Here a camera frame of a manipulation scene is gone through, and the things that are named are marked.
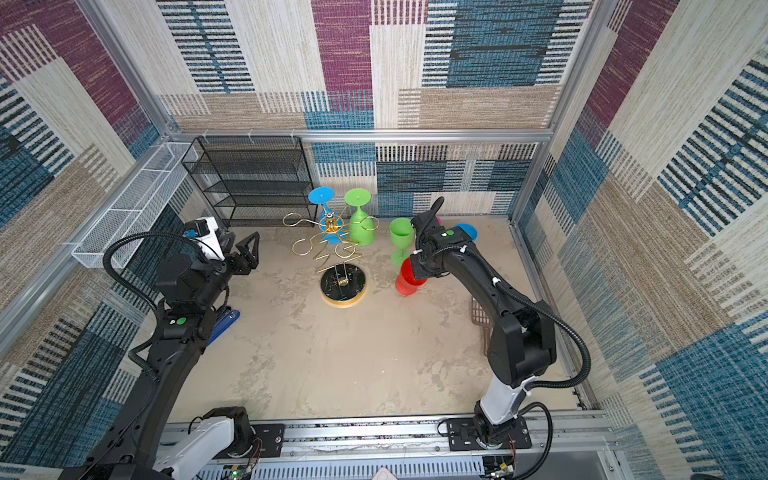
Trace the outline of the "red wine glass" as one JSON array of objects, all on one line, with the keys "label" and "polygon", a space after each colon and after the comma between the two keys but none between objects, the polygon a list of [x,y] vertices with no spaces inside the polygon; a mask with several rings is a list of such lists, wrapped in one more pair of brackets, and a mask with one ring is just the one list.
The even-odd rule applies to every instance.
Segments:
[{"label": "red wine glass", "polygon": [[395,287],[401,295],[408,297],[416,293],[426,282],[426,279],[419,280],[415,278],[411,260],[406,258],[401,265]]}]

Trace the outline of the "green wine glass front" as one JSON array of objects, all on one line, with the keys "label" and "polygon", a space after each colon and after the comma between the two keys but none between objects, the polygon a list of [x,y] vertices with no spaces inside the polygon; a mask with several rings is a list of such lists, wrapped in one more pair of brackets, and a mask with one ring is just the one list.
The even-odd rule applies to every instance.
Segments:
[{"label": "green wine glass front", "polygon": [[391,255],[391,262],[401,267],[408,258],[414,241],[414,227],[409,218],[396,218],[389,225],[390,240],[396,251]]}]

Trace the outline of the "blue wine glass front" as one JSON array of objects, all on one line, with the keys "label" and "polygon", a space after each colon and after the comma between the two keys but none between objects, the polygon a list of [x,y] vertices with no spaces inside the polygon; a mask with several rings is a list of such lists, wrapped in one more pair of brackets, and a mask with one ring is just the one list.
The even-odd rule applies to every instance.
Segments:
[{"label": "blue wine glass front", "polygon": [[467,223],[458,223],[455,225],[455,227],[463,230],[473,242],[477,240],[478,231],[474,226]]}]

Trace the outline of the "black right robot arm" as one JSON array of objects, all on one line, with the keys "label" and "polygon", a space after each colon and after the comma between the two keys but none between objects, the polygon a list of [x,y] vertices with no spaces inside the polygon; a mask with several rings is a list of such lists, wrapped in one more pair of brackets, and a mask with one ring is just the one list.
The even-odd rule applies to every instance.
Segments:
[{"label": "black right robot arm", "polygon": [[[440,196],[429,210],[411,219],[416,236],[410,262],[417,280],[454,276],[492,322],[487,351],[492,379],[476,404],[473,422],[479,445],[494,448],[522,426],[522,404],[532,390],[569,389],[583,383],[591,373],[592,358],[577,331],[546,302],[532,301],[503,279],[463,228],[438,222],[443,203]],[[556,328],[571,338],[581,367],[567,380],[547,381],[541,376],[557,360]]]}]

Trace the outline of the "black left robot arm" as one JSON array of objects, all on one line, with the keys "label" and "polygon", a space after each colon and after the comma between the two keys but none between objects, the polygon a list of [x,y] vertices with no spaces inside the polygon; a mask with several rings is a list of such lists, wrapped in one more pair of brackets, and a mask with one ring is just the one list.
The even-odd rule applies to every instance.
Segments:
[{"label": "black left robot arm", "polygon": [[125,404],[83,465],[62,470],[63,479],[193,479],[218,455],[252,454],[256,434],[243,407],[222,407],[202,417],[197,428],[164,457],[158,446],[179,393],[208,347],[218,311],[214,304],[231,278],[258,267],[258,233],[236,241],[224,234],[220,253],[197,238],[168,233],[194,249],[163,259],[155,285],[160,301],[147,303],[156,318],[151,337],[128,357],[141,373]]}]

